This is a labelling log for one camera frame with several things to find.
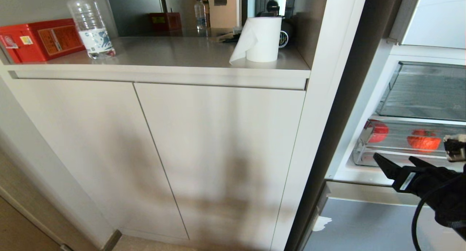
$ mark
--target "paper towel roll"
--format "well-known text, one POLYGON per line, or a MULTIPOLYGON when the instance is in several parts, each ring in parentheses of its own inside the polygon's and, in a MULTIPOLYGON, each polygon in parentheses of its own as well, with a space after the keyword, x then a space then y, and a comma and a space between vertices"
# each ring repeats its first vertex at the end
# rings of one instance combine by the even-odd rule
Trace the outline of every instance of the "paper towel roll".
POLYGON ((281 19, 281 17, 249 17, 230 57, 230 63, 244 57, 252 62, 277 60, 281 19))

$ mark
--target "water bottle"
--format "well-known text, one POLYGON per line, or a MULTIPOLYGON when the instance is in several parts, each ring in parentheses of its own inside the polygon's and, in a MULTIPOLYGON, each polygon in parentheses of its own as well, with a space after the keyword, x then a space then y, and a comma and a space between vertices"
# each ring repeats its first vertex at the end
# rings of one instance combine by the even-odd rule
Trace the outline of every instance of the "water bottle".
POLYGON ((196 12, 196 20, 198 24, 198 30, 205 29, 207 27, 205 21, 205 5, 202 3, 201 0, 197 0, 196 4, 194 5, 194 11, 196 12))
POLYGON ((115 56, 97 2, 69 0, 67 4, 89 57, 96 60, 115 56))

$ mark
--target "red box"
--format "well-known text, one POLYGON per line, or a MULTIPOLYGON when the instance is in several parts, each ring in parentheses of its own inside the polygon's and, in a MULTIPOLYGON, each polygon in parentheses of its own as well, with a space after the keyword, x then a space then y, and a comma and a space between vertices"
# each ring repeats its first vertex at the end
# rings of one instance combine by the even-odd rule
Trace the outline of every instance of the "red box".
POLYGON ((155 31, 181 29, 181 16, 179 12, 150 13, 149 17, 155 31))
POLYGON ((44 62, 86 50, 73 19, 0 27, 0 40, 15 63, 44 62))

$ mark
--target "floor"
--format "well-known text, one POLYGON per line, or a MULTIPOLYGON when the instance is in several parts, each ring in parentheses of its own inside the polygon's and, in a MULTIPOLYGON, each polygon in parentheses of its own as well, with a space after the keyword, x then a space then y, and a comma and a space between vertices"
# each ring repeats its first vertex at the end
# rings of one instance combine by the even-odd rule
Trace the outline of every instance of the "floor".
POLYGON ((123 235, 113 251, 200 251, 199 249, 165 244, 143 238, 123 235))

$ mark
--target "red tomato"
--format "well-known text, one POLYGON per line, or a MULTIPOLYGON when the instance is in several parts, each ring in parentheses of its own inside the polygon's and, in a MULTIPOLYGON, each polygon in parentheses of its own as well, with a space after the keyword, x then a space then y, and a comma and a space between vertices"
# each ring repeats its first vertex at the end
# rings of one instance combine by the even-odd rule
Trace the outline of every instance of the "red tomato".
POLYGON ((412 148, 418 149, 420 152, 437 150, 442 142, 441 138, 433 137, 436 134, 429 130, 416 129, 411 134, 416 136, 408 136, 408 143, 412 148))
POLYGON ((390 131, 388 129, 388 126, 386 126, 384 123, 377 121, 377 120, 371 120, 369 127, 374 127, 371 139, 369 139, 370 143, 382 142, 383 140, 385 140, 385 138, 387 137, 390 131))

